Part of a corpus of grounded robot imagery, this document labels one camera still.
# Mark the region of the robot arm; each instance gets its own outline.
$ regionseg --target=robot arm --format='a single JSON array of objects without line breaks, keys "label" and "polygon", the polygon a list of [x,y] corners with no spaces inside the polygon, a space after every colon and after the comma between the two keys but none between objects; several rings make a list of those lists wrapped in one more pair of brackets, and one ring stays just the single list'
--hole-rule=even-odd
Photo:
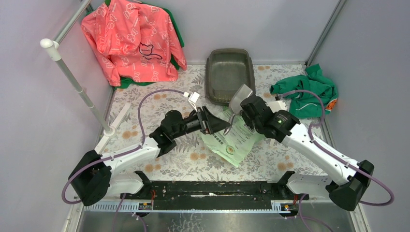
[{"label": "robot arm", "polygon": [[[287,186],[295,194],[307,193],[310,197],[327,197],[339,207],[352,211],[359,203],[370,180],[348,168],[338,160],[326,154],[314,145],[306,126],[291,113],[285,110],[273,112],[264,100],[257,96],[250,96],[241,102],[242,117],[247,126],[265,135],[267,138],[294,148],[305,155],[329,176],[309,176],[287,174]],[[374,166],[367,160],[358,163],[356,160],[341,154],[320,138],[314,140],[321,146],[332,151],[347,163],[372,175]]]},{"label": "robot arm", "polygon": [[[229,126],[228,122],[212,115],[206,106],[197,107],[186,118],[182,118],[179,111],[169,111],[165,114],[161,125],[149,135],[149,138],[145,139],[142,148],[91,166],[73,180],[72,187],[85,206],[93,205],[103,197],[118,196],[124,192],[137,193],[144,185],[143,180],[135,173],[121,174],[122,171],[142,161],[167,154],[176,146],[175,139],[180,136],[194,131],[213,134]],[[69,178],[89,163],[129,152],[139,145],[132,145],[101,156],[95,150],[89,151],[80,160]]]}]

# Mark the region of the green cloth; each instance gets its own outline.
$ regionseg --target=green cloth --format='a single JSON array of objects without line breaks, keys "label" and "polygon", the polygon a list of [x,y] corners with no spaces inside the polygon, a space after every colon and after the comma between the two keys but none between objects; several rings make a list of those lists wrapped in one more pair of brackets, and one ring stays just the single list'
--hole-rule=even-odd
[{"label": "green cloth", "polygon": [[[282,94],[297,89],[310,90],[323,101],[325,113],[330,113],[338,98],[335,84],[322,75],[319,64],[306,68],[306,73],[307,76],[292,76],[276,82],[270,87],[270,93]],[[322,115],[319,100],[309,93],[294,93],[286,98],[292,99],[289,112],[297,118],[320,117]]]},{"label": "green cloth", "polygon": [[128,86],[130,86],[131,84],[135,84],[135,85],[139,85],[139,86],[147,86],[147,85],[151,85],[151,84],[155,83],[155,82],[135,82],[131,78],[127,78],[127,77],[120,77],[120,81],[121,81],[121,85],[116,86],[115,89],[117,89],[117,88],[128,88]]},{"label": "green cloth", "polygon": [[[109,6],[110,3],[111,3],[111,0],[105,0],[104,3],[107,6]],[[169,14],[172,25],[174,26],[176,35],[178,37],[179,44],[181,45],[181,47],[184,47],[185,46],[184,41],[182,40],[181,33],[179,32],[178,26],[176,25],[174,16],[172,15],[171,11],[166,9],[166,8],[163,8],[163,7],[160,7],[160,8],[162,8],[165,12],[167,12]],[[179,70],[179,65],[178,65],[177,61],[175,60],[174,55],[172,55],[172,54],[171,54],[171,64],[173,64],[175,66],[176,70]],[[151,85],[152,83],[154,83],[154,82],[135,82],[130,78],[121,77],[121,85],[116,87],[116,88],[128,88],[128,86],[130,86],[130,84],[136,84],[136,85],[139,85],[139,86],[147,86],[147,85]]]}]

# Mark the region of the floral tablecloth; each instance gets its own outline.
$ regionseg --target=floral tablecloth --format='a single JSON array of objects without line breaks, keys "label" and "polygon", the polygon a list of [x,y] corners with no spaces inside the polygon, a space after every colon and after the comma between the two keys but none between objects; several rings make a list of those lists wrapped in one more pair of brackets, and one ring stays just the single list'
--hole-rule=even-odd
[{"label": "floral tablecloth", "polygon": [[[305,74],[302,65],[254,65],[256,94],[266,101],[274,101],[269,87],[276,81],[289,76]],[[131,85],[127,89],[117,89],[111,107],[109,120],[112,121],[126,102],[132,104],[130,113],[122,122],[105,148],[105,152],[125,148],[141,142],[141,129],[138,124],[137,109],[141,99],[158,89],[177,89],[186,92],[198,92],[201,97],[198,106],[206,105],[215,115],[222,111],[222,106],[213,105],[205,98],[205,66],[191,65],[186,71],[179,72],[176,82],[160,82],[149,86]],[[155,94],[145,100],[141,108],[142,123],[146,135],[154,131],[166,112],[179,110],[187,116],[190,105],[186,98],[173,92]],[[308,125],[312,120],[302,119]],[[321,129],[314,129],[314,134],[322,138]],[[252,151],[235,168],[222,157],[210,151],[204,145],[198,132],[177,139],[177,147],[170,153],[155,160],[139,163],[126,170],[142,170],[150,180],[201,180],[201,181],[275,181],[287,170],[301,174],[324,175],[314,163],[290,147],[275,142],[269,146],[265,139],[255,144]]]}]

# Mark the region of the gray wall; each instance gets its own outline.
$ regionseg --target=gray wall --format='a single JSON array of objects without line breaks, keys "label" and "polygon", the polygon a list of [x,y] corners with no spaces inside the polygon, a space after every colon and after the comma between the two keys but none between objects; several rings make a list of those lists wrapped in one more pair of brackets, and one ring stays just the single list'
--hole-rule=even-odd
[{"label": "gray wall", "polygon": [[[103,0],[95,0],[100,5]],[[244,48],[257,63],[306,60],[337,0],[149,0],[168,8],[189,63],[214,49]]]},{"label": "gray wall", "polygon": [[[337,148],[371,161],[395,193],[390,206],[365,207],[373,232],[409,231],[409,10],[408,0],[348,1],[315,60],[340,93],[327,117]],[[363,199],[388,194],[372,183]]]},{"label": "gray wall", "polygon": [[[78,8],[78,0],[14,0],[0,6],[0,230],[57,232],[69,206],[61,189],[99,131],[81,98],[40,47]],[[79,24],[60,47],[94,103],[110,87]],[[67,194],[73,197],[73,190]]]}]

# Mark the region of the cable tie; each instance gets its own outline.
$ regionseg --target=cable tie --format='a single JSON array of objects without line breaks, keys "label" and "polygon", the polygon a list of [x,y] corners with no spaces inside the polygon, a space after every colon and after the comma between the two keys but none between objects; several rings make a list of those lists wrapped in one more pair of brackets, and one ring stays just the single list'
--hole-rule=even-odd
[{"label": "cable tie", "polygon": [[346,161],[345,168],[348,168],[349,165],[350,165],[350,160],[349,160],[349,161]]}]

